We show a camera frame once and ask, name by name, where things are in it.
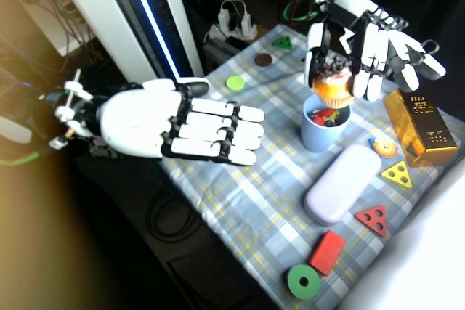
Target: green ring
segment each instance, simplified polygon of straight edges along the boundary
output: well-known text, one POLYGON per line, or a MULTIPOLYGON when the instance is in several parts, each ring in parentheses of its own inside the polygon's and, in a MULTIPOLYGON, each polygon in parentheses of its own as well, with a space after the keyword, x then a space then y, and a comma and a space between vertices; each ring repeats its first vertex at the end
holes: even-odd
POLYGON ((307 300, 315 297, 320 290, 320 278, 311 266, 299 264, 289 270, 288 286, 298 299, 307 300), (302 278, 306 279, 306 285, 301 284, 302 278))
POLYGON ((229 90, 240 91, 244 88, 245 85, 246 82, 242 76, 230 76, 228 79, 226 79, 226 87, 229 90))

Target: cup rim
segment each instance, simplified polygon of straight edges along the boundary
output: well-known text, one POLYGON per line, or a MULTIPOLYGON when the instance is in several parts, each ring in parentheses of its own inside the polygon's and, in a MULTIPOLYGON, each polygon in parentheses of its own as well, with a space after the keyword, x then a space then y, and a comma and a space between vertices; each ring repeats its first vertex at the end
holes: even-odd
POLYGON ((302 105, 302 114, 304 114, 304 117, 307 119, 307 121, 309 121, 310 123, 312 123, 313 126, 316 126, 320 129, 337 129, 338 127, 342 127, 342 126, 345 126, 347 124, 347 122, 350 121, 350 118, 352 117, 352 108, 350 107, 350 105, 347 105, 346 107, 344 108, 349 108, 349 116, 347 117, 347 119, 345 120, 345 122, 343 122, 342 124, 340 125, 337 125, 337 126, 333 126, 333 127, 327 127, 327 126, 321 126, 321 125, 318 125, 317 123, 315 123, 312 119, 309 118, 308 114, 305 112, 305 104, 307 103, 307 101, 310 99, 310 98, 314 98, 314 97, 317 97, 320 102, 321 102, 321 105, 326 107, 325 104, 323 103, 323 101, 321 101, 321 99, 316 95, 316 94, 312 94, 310 96, 308 96, 305 101, 304 101, 304 104, 302 105))

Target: table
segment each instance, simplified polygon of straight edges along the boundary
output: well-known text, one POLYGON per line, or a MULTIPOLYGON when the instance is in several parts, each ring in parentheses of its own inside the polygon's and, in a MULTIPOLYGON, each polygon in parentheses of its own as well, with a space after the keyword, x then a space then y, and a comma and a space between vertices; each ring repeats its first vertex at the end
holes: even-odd
MULTIPOLYGON (((312 93, 304 86, 301 74, 306 46, 302 34, 278 25, 208 76, 212 88, 205 98, 237 100, 265 111, 265 135, 256 151, 255 165, 164 158, 162 167, 277 305, 283 309, 333 309, 445 167, 409 168, 413 189, 403 189, 380 176, 373 178, 350 212, 330 228, 346 240, 346 245, 333 271, 321 279, 318 295, 309 301, 293 297, 287 291, 286 272, 295 264, 306 263, 315 243, 328 230, 304 212, 305 193, 349 144, 368 145, 370 137, 381 135, 397 141, 382 101, 358 100, 352 107, 350 124, 335 144, 318 154, 304 148, 299 133, 301 109, 312 93), (285 35, 291 37, 291 51, 272 45, 285 35), (254 57, 261 52, 272 56, 271 66, 255 65, 254 57), (225 79, 231 75, 246 80, 243 91, 226 88, 225 79), (385 238, 373 234, 353 216, 376 205, 387 210, 385 238)), ((385 81, 383 97, 393 89, 395 85, 385 81)), ((457 136, 465 134, 465 124, 442 115, 460 145, 457 136)), ((400 160, 404 160, 402 152, 384 159, 382 168, 400 160)))

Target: robotic hand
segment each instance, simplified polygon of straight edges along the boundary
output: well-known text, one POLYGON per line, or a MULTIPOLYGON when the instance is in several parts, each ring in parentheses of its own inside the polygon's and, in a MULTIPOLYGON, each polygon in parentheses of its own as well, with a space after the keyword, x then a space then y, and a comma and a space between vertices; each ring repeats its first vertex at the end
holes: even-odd
POLYGON ((403 91, 409 92, 419 87, 417 73, 430 80, 445 75, 445 68, 432 56, 439 46, 432 40, 419 43, 403 33, 408 22, 391 16, 371 0, 310 0, 310 3, 317 9, 315 14, 326 17, 323 22, 312 24, 308 32, 304 77, 309 87, 328 54, 331 39, 328 22, 344 29, 339 40, 352 61, 354 97, 377 100, 383 78, 387 77, 393 77, 403 91), (435 45, 430 52, 425 50, 428 43, 435 45))
POLYGON ((110 98, 93 97, 78 82, 67 81, 70 91, 57 118, 68 126, 65 136, 49 145, 64 147, 70 135, 101 136, 114 150, 145 158, 189 158, 249 166, 256 162, 264 129, 263 110, 235 102, 216 102, 196 96, 208 91, 203 78, 147 81, 110 98), (71 105, 77 96, 80 101, 71 105))

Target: yellow triangle block with holes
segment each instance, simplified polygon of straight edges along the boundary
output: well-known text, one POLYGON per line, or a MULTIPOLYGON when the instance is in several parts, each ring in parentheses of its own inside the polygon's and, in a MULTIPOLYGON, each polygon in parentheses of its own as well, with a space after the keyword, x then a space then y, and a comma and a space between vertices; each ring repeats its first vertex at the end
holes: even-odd
POLYGON ((387 170, 382 171, 381 177, 393 181, 395 184, 399 184, 405 188, 412 188, 412 181, 410 179, 410 174, 408 174, 405 161, 400 161, 387 170))

